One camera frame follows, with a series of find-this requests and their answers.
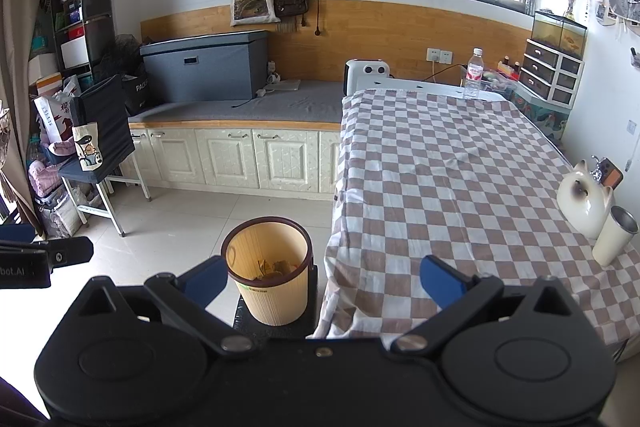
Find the black chair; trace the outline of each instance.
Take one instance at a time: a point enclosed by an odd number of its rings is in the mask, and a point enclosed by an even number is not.
[[[102,165],[94,171],[83,171],[77,158],[60,169],[60,176],[65,184],[69,197],[74,202],[80,219],[86,224],[84,214],[109,217],[121,237],[124,237],[122,227],[116,220],[108,194],[113,194],[111,182],[123,182],[141,185],[145,198],[150,201],[149,192],[140,174],[136,161],[136,148],[133,145],[129,130],[129,119],[124,103],[122,77],[117,74],[96,86],[86,90],[80,96],[72,99],[72,119],[74,126],[97,122],[98,149],[102,156]],[[113,176],[111,173],[124,160],[131,156],[138,179]],[[106,210],[78,204],[74,199],[69,180],[91,183],[96,185]]]

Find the wall socket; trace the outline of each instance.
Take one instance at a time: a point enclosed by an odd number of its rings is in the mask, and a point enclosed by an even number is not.
[[[428,62],[438,62],[440,60],[440,50],[435,48],[427,49],[427,61]]]
[[[453,62],[453,52],[440,52],[440,63],[441,64],[451,64]]]

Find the chair seat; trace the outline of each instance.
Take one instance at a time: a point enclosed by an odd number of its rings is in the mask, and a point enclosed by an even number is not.
[[[95,171],[83,171],[80,160],[76,158],[60,169],[60,176],[76,182],[91,183],[94,185],[102,183],[102,181],[135,150],[136,148],[133,142],[127,143],[121,153],[113,155],[109,158],[109,162],[103,163],[102,166],[95,169]]]

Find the brown and white tablecloth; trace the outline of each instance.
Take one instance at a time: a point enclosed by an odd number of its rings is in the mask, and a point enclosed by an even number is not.
[[[418,276],[430,254],[505,284],[554,275],[607,344],[640,332],[640,255],[593,260],[556,203],[570,167],[513,104],[371,89],[343,109],[315,337],[396,335],[436,314]]]

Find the white cabinet door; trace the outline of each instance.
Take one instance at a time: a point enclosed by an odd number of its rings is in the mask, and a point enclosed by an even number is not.
[[[338,181],[340,133],[320,132],[320,192],[333,193]]]
[[[318,192],[318,132],[254,129],[260,188]]]
[[[196,129],[207,185],[258,188],[250,129]]]
[[[136,146],[136,160],[138,161],[142,179],[144,181],[161,180],[160,169],[158,168],[156,156],[154,155],[154,150],[151,147],[151,141],[149,140],[146,130],[132,129],[131,138],[133,139],[133,145]],[[122,175],[126,178],[138,177],[131,156],[120,164],[120,170],[122,170]]]
[[[204,184],[204,174],[193,129],[148,129],[162,179]]]

